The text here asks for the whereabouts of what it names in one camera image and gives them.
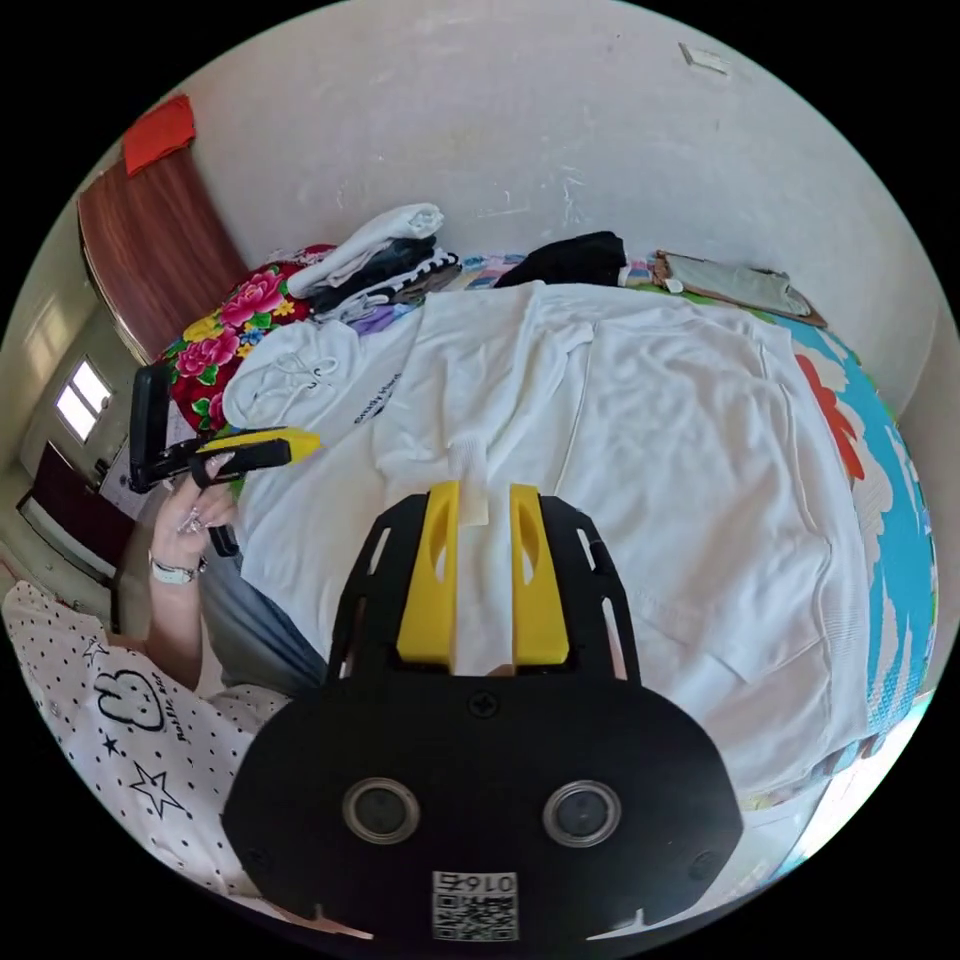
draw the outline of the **red cloth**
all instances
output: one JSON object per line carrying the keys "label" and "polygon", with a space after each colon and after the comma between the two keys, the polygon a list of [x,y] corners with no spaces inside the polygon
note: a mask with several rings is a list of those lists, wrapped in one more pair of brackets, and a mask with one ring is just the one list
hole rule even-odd
{"label": "red cloth", "polygon": [[123,135],[127,176],[132,177],[168,153],[187,146],[196,135],[193,108],[185,94],[145,113]]}

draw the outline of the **hand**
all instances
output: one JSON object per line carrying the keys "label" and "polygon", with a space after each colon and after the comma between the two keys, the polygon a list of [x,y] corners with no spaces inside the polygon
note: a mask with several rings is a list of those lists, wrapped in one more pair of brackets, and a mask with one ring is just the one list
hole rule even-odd
{"label": "hand", "polygon": [[[205,464],[207,476],[213,479],[232,456],[211,457]],[[208,528],[232,523],[236,512],[229,484],[201,490],[188,475],[157,514],[150,547],[153,559],[168,567],[195,570],[210,544]]]}

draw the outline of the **sticker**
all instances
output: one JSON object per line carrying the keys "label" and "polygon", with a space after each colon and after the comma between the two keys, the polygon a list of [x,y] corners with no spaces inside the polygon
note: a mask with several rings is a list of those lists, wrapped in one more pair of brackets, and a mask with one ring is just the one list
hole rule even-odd
{"label": "sticker", "polygon": [[433,874],[433,938],[519,939],[515,873]]}

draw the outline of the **pink flower pattern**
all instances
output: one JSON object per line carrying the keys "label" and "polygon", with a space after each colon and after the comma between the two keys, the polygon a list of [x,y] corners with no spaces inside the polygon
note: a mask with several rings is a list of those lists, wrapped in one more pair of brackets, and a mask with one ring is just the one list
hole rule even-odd
{"label": "pink flower pattern", "polygon": [[255,273],[224,304],[220,322],[225,327],[238,329],[255,313],[271,313],[283,303],[280,292],[283,277],[272,270]]}
{"label": "pink flower pattern", "polygon": [[229,363],[239,346],[240,338],[232,330],[224,330],[219,337],[188,344],[177,355],[177,370],[186,377],[199,377],[207,367]]}

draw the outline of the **cartoon print on shirt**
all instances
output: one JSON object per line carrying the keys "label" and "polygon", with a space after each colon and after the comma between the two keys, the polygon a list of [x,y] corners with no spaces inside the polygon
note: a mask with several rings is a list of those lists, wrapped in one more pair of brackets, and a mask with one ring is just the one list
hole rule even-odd
{"label": "cartoon print on shirt", "polygon": [[164,770],[154,776],[150,776],[143,767],[136,761],[133,765],[137,768],[140,779],[136,783],[131,783],[130,787],[138,793],[148,797],[153,809],[157,811],[157,816],[163,819],[163,808],[173,807],[175,810],[183,810],[183,805],[170,795],[167,790],[167,772]]}
{"label": "cartoon print on shirt", "polygon": [[108,719],[133,724],[141,730],[163,729],[160,699],[142,674],[134,670],[101,673],[93,689],[100,694],[97,707]]}
{"label": "cartoon print on shirt", "polygon": [[87,649],[83,651],[83,659],[92,667],[96,662],[98,654],[102,653],[104,656],[107,656],[109,652],[109,650],[103,648],[96,637],[91,637],[87,644]]}

